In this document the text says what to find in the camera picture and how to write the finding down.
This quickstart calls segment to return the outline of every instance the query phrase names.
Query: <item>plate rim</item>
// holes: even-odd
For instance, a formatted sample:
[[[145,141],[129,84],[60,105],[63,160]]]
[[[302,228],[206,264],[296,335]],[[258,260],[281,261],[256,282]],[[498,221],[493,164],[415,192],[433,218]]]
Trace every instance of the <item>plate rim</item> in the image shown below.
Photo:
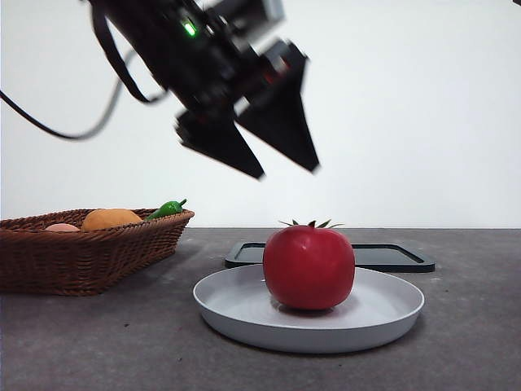
[[[225,273],[225,272],[236,272],[236,273],[239,273],[238,270],[242,269],[242,268],[246,268],[246,267],[256,267],[256,268],[261,268],[262,265],[261,264],[256,264],[256,265],[245,265],[245,266],[240,266],[240,267],[235,267],[233,269],[224,269],[224,270],[219,270],[215,273],[211,273],[210,275],[207,275],[206,277],[203,277],[200,281],[198,281],[195,286],[193,287],[192,289],[192,296],[195,298],[195,300],[197,301],[197,303],[199,304],[199,306],[203,307],[206,311],[208,312],[211,312],[219,317],[222,317],[222,318],[226,318],[226,319],[230,319],[232,321],[235,321],[235,322],[241,322],[241,323],[248,323],[248,324],[251,324],[251,325],[255,325],[255,326],[262,326],[262,327],[272,327],[272,328],[277,328],[277,329],[294,329],[294,330],[305,330],[305,331],[328,331],[328,330],[331,330],[331,331],[341,331],[341,330],[350,330],[350,331],[354,331],[354,330],[362,330],[362,329],[367,329],[367,328],[371,328],[371,327],[382,327],[382,326],[387,326],[387,325],[390,325],[390,324],[393,324],[393,323],[399,323],[403,320],[406,320],[406,319],[409,319],[410,317],[412,316],[415,316],[416,314],[419,314],[419,312],[421,311],[421,309],[423,308],[423,306],[425,305],[425,295],[423,294],[423,292],[421,291],[420,288],[418,288],[416,285],[414,285],[413,283],[410,283],[409,281],[405,280],[405,279],[401,279],[400,277],[396,277],[395,275],[390,275],[388,273],[383,273],[381,271],[377,271],[377,270],[371,270],[371,269],[366,269],[366,268],[363,268],[363,267],[356,267],[357,270],[364,270],[363,273],[369,273],[369,274],[379,274],[379,275],[385,275],[386,278],[391,278],[391,279],[396,279],[398,281],[400,281],[400,283],[405,283],[407,285],[409,285],[410,287],[413,288],[414,291],[416,291],[417,293],[419,293],[419,296],[420,296],[420,303],[418,306],[416,306],[412,311],[410,311],[409,313],[405,314],[405,315],[402,315],[400,316],[399,318],[396,318],[396,319],[393,319],[392,321],[390,322],[382,322],[382,323],[376,323],[376,324],[371,324],[371,325],[367,325],[367,326],[360,326],[360,327],[308,327],[308,326],[293,326],[293,325],[280,325],[280,324],[272,324],[272,323],[264,323],[264,322],[253,322],[253,321],[250,321],[250,320],[244,320],[244,319],[238,319],[238,318],[234,318],[234,317],[231,317],[227,314],[222,314],[220,312],[217,312],[213,309],[211,309],[210,307],[208,307],[206,304],[204,304],[198,297],[197,295],[195,294],[195,291],[197,289],[197,287],[204,282],[205,279],[209,279],[210,277],[213,277],[214,275],[218,275],[220,273]]]

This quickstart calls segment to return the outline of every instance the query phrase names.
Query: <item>plastic food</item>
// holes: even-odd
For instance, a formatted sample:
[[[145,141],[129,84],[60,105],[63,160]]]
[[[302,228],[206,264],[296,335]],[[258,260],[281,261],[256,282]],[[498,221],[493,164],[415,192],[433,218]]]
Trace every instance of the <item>plastic food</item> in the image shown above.
[[[142,219],[128,209],[96,209],[85,216],[82,231],[101,230],[113,226],[142,222]]]
[[[182,206],[186,203],[186,199],[181,202],[169,201],[161,205],[153,214],[147,216],[145,220],[152,220],[154,218],[170,216],[172,214],[182,212]]]
[[[53,232],[76,232],[80,229],[77,226],[74,226],[72,224],[67,224],[65,222],[59,222],[57,224],[52,224],[46,228],[46,231],[53,231]]]
[[[279,302],[302,310],[324,310],[352,289],[355,257],[348,239],[329,228],[294,225],[266,242],[266,285]]]

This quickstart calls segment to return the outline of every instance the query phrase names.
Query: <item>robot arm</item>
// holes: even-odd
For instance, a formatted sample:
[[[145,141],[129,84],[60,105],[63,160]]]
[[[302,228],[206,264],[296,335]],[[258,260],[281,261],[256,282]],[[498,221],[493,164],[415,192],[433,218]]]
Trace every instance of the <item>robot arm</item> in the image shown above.
[[[206,10],[193,0],[89,1],[94,32],[129,92],[147,101],[106,18],[185,106],[176,127],[183,146],[259,178],[264,171],[237,122],[304,168],[318,166],[300,98],[306,57],[290,42],[262,55],[249,44],[282,18],[279,0],[223,0]],[[236,112],[239,100],[247,107]]]

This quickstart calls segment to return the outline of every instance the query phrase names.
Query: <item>green led light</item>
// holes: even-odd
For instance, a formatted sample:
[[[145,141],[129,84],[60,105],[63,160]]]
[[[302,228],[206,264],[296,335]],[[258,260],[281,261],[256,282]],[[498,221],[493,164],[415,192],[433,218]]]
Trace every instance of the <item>green led light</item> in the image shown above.
[[[185,23],[183,23],[182,27],[185,28],[186,32],[187,32],[188,35],[190,35],[191,37],[193,37],[194,35],[197,34],[197,29],[195,28],[195,26],[194,26],[191,22],[185,22]]]

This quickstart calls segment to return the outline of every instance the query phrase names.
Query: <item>black tray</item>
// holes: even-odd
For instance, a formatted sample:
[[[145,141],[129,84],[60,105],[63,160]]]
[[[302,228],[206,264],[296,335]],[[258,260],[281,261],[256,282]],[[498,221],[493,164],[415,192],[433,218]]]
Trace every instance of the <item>black tray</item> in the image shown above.
[[[225,258],[226,267],[262,263],[265,243],[239,242]],[[425,256],[397,244],[353,244],[355,263],[359,267],[395,273],[427,273],[435,263]]]

